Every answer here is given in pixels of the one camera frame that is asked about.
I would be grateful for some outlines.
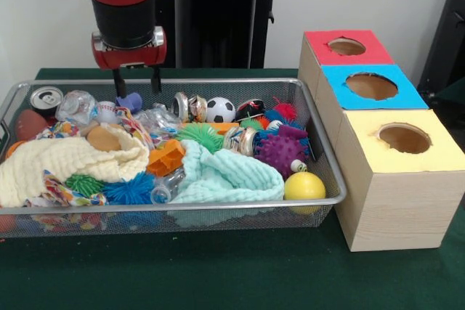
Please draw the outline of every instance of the green tablecloth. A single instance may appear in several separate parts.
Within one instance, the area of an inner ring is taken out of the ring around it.
[[[296,74],[163,76],[225,73]],[[464,227],[459,208],[440,249],[371,253],[348,251],[334,212],[317,229],[7,240],[0,309],[465,309]]]

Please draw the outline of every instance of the wire mesh tray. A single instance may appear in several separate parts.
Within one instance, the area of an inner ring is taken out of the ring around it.
[[[56,86],[63,93],[80,89],[97,100],[114,100],[112,81],[55,80],[29,81],[14,86],[0,108],[3,140],[1,158],[16,142],[15,121],[28,109],[29,98],[41,86]],[[248,99],[262,99],[274,105],[273,97],[292,103],[297,122],[309,133],[313,158],[308,169],[326,186],[326,199],[295,201],[261,201],[254,203],[109,205],[64,208],[2,208],[0,237],[38,237],[85,234],[126,234],[131,232],[178,232],[227,229],[265,229],[280,227],[317,227],[333,205],[346,196],[346,187],[329,144],[323,124],[307,86],[292,78],[258,79],[169,79],[163,92],[153,95],[149,80],[127,81],[128,93],[141,94],[144,108],[154,102],[171,104],[178,91],[199,94],[207,99],[224,96],[235,105]]]

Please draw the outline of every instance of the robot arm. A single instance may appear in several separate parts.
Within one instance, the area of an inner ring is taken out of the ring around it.
[[[156,65],[166,56],[163,28],[155,26],[155,0],[92,0],[98,33],[92,34],[92,51],[102,69],[113,71],[116,92],[126,96],[121,67],[152,67],[152,87],[159,92]]]

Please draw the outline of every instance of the wooden box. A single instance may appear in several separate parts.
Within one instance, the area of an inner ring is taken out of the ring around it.
[[[299,79],[316,98],[322,65],[391,65],[394,61],[371,30],[306,32],[300,54]]]
[[[432,110],[346,111],[335,151],[351,251],[441,245],[465,191],[465,155]]]
[[[343,110],[428,109],[396,65],[329,65],[321,69],[315,104],[333,147]]]

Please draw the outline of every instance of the green spiky ball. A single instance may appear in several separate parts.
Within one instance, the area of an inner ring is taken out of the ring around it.
[[[191,139],[202,144],[211,154],[223,148],[224,137],[206,123],[189,123],[176,137],[179,141]]]
[[[248,127],[252,127],[256,131],[262,131],[263,126],[262,123],[260,123],[258,120],[253,119],[253,118],[247,118],[241,121],[240,127],[244,127],[247,129]]]
[[[65,182],[66,187],[75,192],[80,192],[85,197],[102,192],[103,182],[97,181],[94,177],[84,174],[74,174]]]

